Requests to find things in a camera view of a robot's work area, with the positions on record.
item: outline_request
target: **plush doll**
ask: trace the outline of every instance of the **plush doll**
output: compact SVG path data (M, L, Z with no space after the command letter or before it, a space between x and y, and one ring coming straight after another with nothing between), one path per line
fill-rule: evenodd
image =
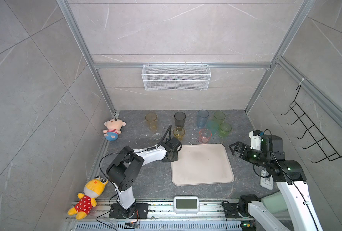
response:
M68 215L76 215L77 220L81 220L85 218L91 208L97 206L97 201L95 198L100 196L104 191L104 187L108 184L108 180L106 178L100 178L99 176L95 177L93 180L90 180L84 188L84 193L79 193L77 196L80 199L77 204L68 210Z
M118 138L118 134L121 134L121 127L125 126L126 123L120 119L111 119L104 123L107 130L103 130L104 136L109 141L115 141Z

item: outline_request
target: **green plastic cup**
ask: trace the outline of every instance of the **green plastic cup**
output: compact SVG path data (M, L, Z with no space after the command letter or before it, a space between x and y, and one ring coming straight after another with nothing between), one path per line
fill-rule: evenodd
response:
M221 138L225 138L231 132L232 128L231 125L228 123L221 123L220 128L218 129L218 135Z
M223 123L223 121L225 120L226 116L225 113L223 113L222 111L218 110L217 112L215 112L213 114L213 119L218 125L220 125L221 123Z

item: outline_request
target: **yellow stuffed toy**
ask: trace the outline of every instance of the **yellow stuffed toy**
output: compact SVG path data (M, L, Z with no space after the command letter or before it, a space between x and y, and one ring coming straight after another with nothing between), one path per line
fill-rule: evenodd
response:
M76 215L77 220L81 220L85 218L91 209L97 206L97 201L95 198L100 196L104 191L104 187L108 184L108 180L106 178L100 178L100 176L95 177L93 180L90 180L84 188L84 193L79 193L77 196L80 199L77 204L68 210L68 215Z

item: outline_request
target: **clear plastic cup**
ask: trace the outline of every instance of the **clear plastic cup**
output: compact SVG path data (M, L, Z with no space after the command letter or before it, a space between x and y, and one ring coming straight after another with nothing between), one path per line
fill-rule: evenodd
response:
M199 132L199 142L203 145L207 144L212 137L212 132L208 129L202 129Z
M218 130L218 135L221 138L225 138L230 132L231 132L232 128L231 125L228 123L221 123L220 124L220 128Z
M179 141L184 138L185 130L183 127L175 127L173 129L173 136L175 136Z
M207 110L199 110L196 118L196 126L199 128L204 128L209 117L209 112Z
M209 120L207 122L206 128L211 131L213 136L220 128L220 125L214 120Z
M218 125L220 125L221 123L223 123L223 121L225 120L226 115L225 113L223 113L222 111L218 110L217 112L215 112L213 114L213 120L216 121L218 123Z
M146 120L147 124L150 125L150 122L157 120L157 114L153 113L153 112L149 112L145 116L145 120Z
M163 126L161 121L152 121L149 124L150 131L153 133L153 138L159 140L162 137Z
M184 127L186 115L183 112L176 112L175 115L175 127Z

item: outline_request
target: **black robotic arm joint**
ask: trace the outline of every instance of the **black robotic arm joint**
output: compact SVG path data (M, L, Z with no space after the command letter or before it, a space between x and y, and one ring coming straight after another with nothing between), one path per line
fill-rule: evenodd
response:
M174 162L179 160L178 152L182 149L182 144L177 138L173 137L169 141L163 142L161 146L166 150L166 155L161 160L162 162Z
M144 159L133 152L130 147L124 147L107 168L109 180L115 183L120 191L125 191L132 186L144 163Z

